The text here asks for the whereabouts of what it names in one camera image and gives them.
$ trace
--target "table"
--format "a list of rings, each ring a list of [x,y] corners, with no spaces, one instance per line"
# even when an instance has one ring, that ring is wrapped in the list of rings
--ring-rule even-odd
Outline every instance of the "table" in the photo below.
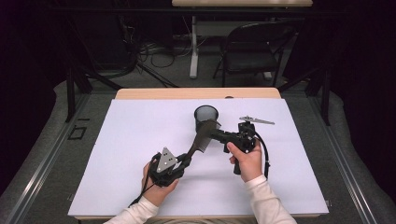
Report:
[[[311,7],[312,0],[172,0],[174,7]],[[223,35],[226,36],[233,28],[247,22],[203,22],[199,24],[195,16],[192,16],[191,36],[192,36],[192,55],[190,78],[197,78],[198,69],[198,35]]]
[[[223,99],[225,97],[233,97],[233,99]],[[276,120],[276,125],[274,125],[276,129],[286,127],[282,126],[282,122],[294,125],[287,106],[283,109],[276,109],[279,106],[285,106],[285,102],[280,98],[279,92],[275,88],[119,90],[107,112],[104,125],[96,140],[68,215],[77,219],[109,218],[115,216],[137,196],[140,190],[141,170],[149,160],[146,157],[150,157],[156,152],[132,150],[131,146],[145,148],[140,142],[132,140],[133,138],[147,142],[143,139],[147,138],[149,133],[155,139],[155,141],[149,142],[150,148],[160,149],[160,146],[166,144],[173,153],[178,154],[180,150],[183,151],[186,147],[190,147],[188,144],[191,145],[195,135],[192,108],[201,104],[214,105],[219,109],[221,129],[233,132],[233,128],[237,129],[238,121],[228,122],[227,119],[234,110],[238,110],[235,106],[242,105],[241,102],[243,102],[243,106],[239,107],[247,109],[251,112],[249,115],[256,117],[257,113],[261,113],[266,107],[268,111],[265,114],[269,117],[273,116],[269,119]],[[259,105],[259,111],[252,111],[258,102],[273,106]],[[181,110],[180,115],[163,116],[163,113],[160,113],[165,110],[175,112],[174,109]],[[153,124],[157,124],[154,129],[151,128]],[[270,184],[285,207],[291,210],[293,216],[311,217],[327,214],[326,203],[295,126],[290,128],[289,133],[286,133],[286,130],[281,131],[284,133],[280,133],[279,130],[264,131],[266,128],[273,127],[256,125],[258,132],[265,133],[265,136],[262,136],[264,141],[268,140],[266,145],[273,165],[269,172]],[[177,134],[179,138],[173,139],[172,136],[175,136],[176,131],[179,131]],[[279,134],[287,137],[276,140],[276,136]],[[274,151],[274,145],[277,144],[282,147]],[[290,150],[289,152],[282,152],[287,148]],[[177,190],[164,202],[158,217],[251,216],[248,197],[243,193],[243,183],[240,176],[233,174],[233,167],[229,164],[228,158],[229,155],[222,152],[222,145],[213,142],[213,140],[204,154],[194,155],[191,166],[180,180]],[[282,163],[280,161],[287,164],[295,163],[295,165],[289,169],[289,166],[280,165]],[[284,174],[285,178],[279,178],[279,174]],[[291,183],[295,182],[295,178],[298,178],[297,184]],[[224,197],[230,198],[230,190],[224,186],[232,188],[231,193],[235,194],[233,202],[224,203]],[[287,189],[286,186],[293,186],[293,188]],[[211,200],[211,203],[207,205],[207,197],[210,199],[217,197],[217,199]],[[235,203],[241,203],[242,209],[241,207],[233,208]],[[210,205],[214,206],[212,214],[210,214],[212,210],[205,210]],[[196,210],[199,210],[199,214],[193,214]]]

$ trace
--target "black chair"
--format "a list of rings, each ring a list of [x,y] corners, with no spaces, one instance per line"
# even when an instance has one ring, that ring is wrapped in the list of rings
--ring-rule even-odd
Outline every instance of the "black chair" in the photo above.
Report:
[[[221,59],[213,78],[222,63],[222,87],[226,74],[257,75],[264,72],[275,72],[275,86],[283,48],[295,34],[295,27],[287,21],[250,23],[235,28],[220,45]]]

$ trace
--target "dark background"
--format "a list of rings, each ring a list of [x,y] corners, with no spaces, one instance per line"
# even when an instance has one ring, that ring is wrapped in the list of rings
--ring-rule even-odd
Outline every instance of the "dark background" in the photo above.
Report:
[[[135,5],[127,7],[142,6],[141,2],[143,7],[170,6],[170,1],[152,0],[133,1]],[[109,0],[51,3],[114,6]],[[34,1],[21,0],[0,5],[1,192],[40,135],[55,103],[53,88],[65,80],[71,67],[50,28],[52,21],[32,10],[34,5]],[[313,7],[350,13],[342,20],[306,20],[284,76],[296,78],[314,66],[332,62],[332,91],[345,103],[353,145],[378,185],[396,202],[396,20],[392,18],[396,7],[384,0],[316,0]],[[69,21],[55,16],[53,21],[64,32],[68,53],[86,66],[122,69],[133,64],[134,45],[122,42],[116,16],[79,15]],[[150,38],[168,47],[172,34],[184,29],[180,20],[169,16],[137,18],[130,23],[140,29],[141,35],[134,38]]]

